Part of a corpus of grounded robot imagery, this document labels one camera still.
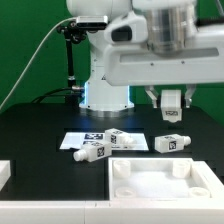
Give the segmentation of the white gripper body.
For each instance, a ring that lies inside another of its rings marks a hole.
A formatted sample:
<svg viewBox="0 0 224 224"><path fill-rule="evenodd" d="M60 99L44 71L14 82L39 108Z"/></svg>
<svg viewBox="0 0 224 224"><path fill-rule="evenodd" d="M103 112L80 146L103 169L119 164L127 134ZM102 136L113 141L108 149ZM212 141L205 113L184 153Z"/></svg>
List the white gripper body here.
<svg viewBox="0 0 224 224"><path fill-rule="evenodd" d="M224 26L200 28L175 53L156 54L143 44L109 45L104 67L112 86L224 82Z"/></svg>

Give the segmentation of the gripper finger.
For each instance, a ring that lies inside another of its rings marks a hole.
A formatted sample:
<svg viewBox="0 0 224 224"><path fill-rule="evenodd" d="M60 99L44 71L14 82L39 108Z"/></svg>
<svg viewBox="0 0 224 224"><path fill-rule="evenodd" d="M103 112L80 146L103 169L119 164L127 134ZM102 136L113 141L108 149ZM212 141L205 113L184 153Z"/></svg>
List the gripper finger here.
<svg viewBox="0 0 224 224"><path fill-rule="evenodd" d="M158 92L155 90L153 85L150 86L146 86L145 87L145 92L147 93L147 95L150 97L150 99L152 100L152 105L154 108L158 107L158 97L159 94Z"/></svg>
<svg viewBox="0 0 224 224"><path fill-rule="evenodd" d="M192 97L196 91L196 85L195 84L187 84L186 85L186 92L184 95L184 100L185 100L185 107L189 108L192 103Z"/></svg>

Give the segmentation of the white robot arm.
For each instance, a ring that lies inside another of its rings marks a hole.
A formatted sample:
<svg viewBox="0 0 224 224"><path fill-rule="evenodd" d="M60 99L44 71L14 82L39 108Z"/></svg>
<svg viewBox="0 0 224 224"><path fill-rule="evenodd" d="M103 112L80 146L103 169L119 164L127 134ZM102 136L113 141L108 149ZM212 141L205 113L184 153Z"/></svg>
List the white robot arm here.
<svg viewBox="0 0 224 224"><path fill-rule="evenodd" d="M165 120L181 119L196 86L224 82L224 18L197 21L197 0L66 0L90 42L80 107L98 116L130 110L143 86Z"/></svg>

